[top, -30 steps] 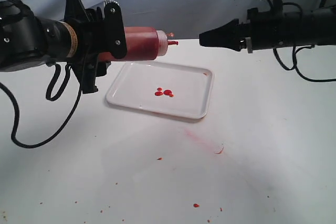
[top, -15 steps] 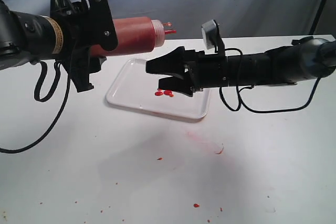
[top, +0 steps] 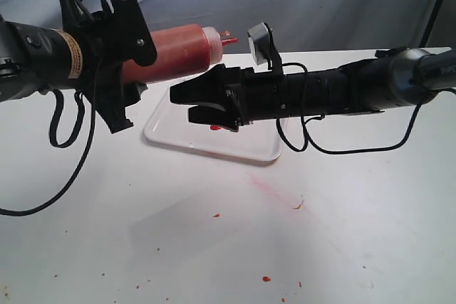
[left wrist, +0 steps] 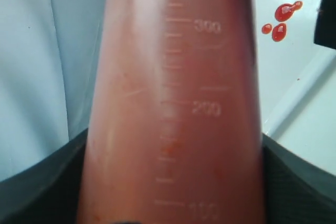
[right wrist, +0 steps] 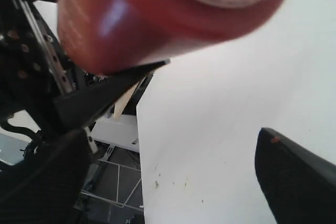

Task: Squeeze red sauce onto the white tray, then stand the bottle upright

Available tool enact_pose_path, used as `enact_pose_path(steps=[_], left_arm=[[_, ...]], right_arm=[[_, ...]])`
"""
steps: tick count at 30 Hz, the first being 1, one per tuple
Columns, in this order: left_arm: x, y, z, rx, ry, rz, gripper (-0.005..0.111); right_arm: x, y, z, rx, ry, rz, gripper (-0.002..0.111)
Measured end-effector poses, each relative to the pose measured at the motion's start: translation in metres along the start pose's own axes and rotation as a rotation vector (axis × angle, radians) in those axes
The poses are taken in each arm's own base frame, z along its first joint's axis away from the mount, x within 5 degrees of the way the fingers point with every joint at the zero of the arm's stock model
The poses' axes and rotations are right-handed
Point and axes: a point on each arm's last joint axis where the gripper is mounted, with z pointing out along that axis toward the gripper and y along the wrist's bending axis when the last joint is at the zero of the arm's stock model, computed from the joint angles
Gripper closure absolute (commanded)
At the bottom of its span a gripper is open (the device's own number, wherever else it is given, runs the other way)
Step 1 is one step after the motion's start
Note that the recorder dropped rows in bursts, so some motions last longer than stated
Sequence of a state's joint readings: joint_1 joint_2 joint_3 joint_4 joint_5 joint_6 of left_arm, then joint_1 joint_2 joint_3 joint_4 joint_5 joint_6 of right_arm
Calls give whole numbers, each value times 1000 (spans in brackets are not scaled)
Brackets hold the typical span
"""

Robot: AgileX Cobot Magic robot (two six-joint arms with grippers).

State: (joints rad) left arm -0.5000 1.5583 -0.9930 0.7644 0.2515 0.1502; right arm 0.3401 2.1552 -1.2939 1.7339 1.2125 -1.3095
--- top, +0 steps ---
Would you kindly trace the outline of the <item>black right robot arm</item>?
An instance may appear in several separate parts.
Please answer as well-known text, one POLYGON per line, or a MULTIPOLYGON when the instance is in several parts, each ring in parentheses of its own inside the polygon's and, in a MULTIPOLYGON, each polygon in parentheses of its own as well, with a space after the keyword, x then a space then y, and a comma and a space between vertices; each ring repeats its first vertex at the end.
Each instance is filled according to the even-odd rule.
POLYGON ((170 88, 170 102, 188 106, 189 122, 233 132, 255 121, 312 115, 365 115, 428 103, 455 87, 455 50, 376 51, 337 68, 284 74, 216 65, 170 88))

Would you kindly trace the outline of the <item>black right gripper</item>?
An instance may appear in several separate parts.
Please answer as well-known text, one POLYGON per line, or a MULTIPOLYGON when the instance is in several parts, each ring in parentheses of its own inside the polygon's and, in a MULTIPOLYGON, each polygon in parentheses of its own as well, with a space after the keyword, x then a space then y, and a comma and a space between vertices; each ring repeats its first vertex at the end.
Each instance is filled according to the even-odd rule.
POLYGON ((218 64, 207 72, 170 88, 170 102, 197 105, 188 109, 188 121, 230 131, 255 121, 289 116, 289 83, 282 67, 256 72, 253 68, 218 64), (207 106, 224 106, 223 110, 207 106))

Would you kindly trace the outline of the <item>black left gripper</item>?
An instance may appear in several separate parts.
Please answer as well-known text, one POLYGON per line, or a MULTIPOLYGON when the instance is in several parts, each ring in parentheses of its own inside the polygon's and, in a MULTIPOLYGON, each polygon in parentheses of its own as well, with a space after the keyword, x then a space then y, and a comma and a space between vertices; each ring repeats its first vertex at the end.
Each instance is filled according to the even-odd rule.
POLYGON ((123 64, 115 52, 113 6, 100 0, 101 10, 91 13, 83 0, 59 0, 63 31, 74 38, 81 54, 76 89, 83 92, 111 133, 133 126, 125 108, 140 99, 139 87, 126 90, 123 64))

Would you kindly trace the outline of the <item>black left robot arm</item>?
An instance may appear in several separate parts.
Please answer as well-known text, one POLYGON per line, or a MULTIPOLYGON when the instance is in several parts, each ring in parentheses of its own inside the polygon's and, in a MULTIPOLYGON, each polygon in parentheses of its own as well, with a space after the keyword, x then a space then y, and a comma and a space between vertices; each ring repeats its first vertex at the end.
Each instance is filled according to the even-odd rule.
POLYGON ((35 92, 75 90, 94 106, 112 133, 132 127, 126 107, 140 100, 142 81, 125 81, 123 65, 157 60, 138 0, 59 0, 62 28, 1 21, 1 101, 35 92))

